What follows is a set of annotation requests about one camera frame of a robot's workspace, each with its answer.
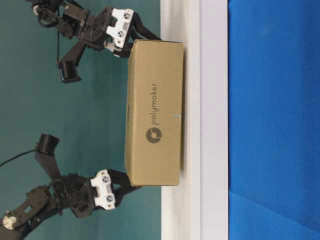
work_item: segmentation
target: brown cardboard box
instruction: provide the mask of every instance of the brown cardboard box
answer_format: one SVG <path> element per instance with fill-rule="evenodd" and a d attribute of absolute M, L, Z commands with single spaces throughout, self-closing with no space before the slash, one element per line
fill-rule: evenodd
<path fill-rule="evenodd" d="M 133 186 L 176 186 L 184 46 L 136 40 L 128 62 L 125 167 Z"/>

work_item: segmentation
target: black cable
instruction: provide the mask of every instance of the black cable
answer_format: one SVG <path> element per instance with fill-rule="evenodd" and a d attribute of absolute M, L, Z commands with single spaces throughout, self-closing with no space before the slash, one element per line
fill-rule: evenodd
<path fill-rule="evenodd" d="M 15 159 L 23 156 L 23 155 L 30 154 L 30 153 L 33 153 L 33 152 L 35 152 L 35 151 L 36 151 L 36 150 L 30 150 L 30 151 L 26 151 L 26 152 L 20 153 L 19 155 L 14 156 L 14 157 L 12 157 L 12 158 L 4 161 L 3 163 L 1 163 L 1 164 L 0 164 L 0 168 L 3 167 L 5 164 L 7 164 L 7 163 L 9 163 L 9 162 L 11 162 L 11 161 L 13 161 L 13 160 L 15 160 Z"/>
<path fill-rule="evenodd" d="M 58 14 L 58 17 L 60 17 L 60 10 L 58 8 L 58 11 L 57 11 L 57 14 Z M 57 49 L 56 49 L 56 64 L 58 65 L 58 68 L 59 68 L 59 60 L 60 60 L 60 32 L 59 30 L 57 31 Z"/>

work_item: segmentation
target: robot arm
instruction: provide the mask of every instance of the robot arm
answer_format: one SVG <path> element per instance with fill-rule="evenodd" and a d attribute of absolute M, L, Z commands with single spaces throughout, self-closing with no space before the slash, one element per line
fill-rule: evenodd
<path fill-rule="evenodd" d="M 77 66 L 86 47 L 101 51 L 108 49 L 116 57 L 130 56 L 132 40 L 146 38 L 161 40 L 144 27 L 139 14 L 131 9 L 105 7 L 94 16 L 74 0 L 26 0 L 32 3 L 38 22 L 45 28 L 55 27 L 66 38 L 78 38 L 78 43 L 58 63 L 64 83 L 78 82 Z M 64 8 L 62 16 L 57 14 Z"/>
<path fill-rule="evenodd" d="M 23 204 L 5 212 L 0 218 L 1 239 L 23 240 L 46 219 L 62 215 L 64 209 L 71 209 L 77 218 L 88 217 L 96 210 L 113 210 L 126 194 L 138 189 L 130 185 L 125 173 L 116 170 L 101 170 L 93 178 L 61 176 L 54 156 L 58 142 L 52 135 L 41 135 L 35 158 L 52 182 L 34 188 Z"/>

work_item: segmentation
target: blue cloth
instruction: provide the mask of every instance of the blue cloth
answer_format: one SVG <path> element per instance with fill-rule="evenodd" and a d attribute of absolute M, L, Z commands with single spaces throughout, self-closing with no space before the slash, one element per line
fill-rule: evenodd
<path fill-rule="evenodd" d="M 229 1 L 230 240 L 320 240 L 320 1 Z"/>

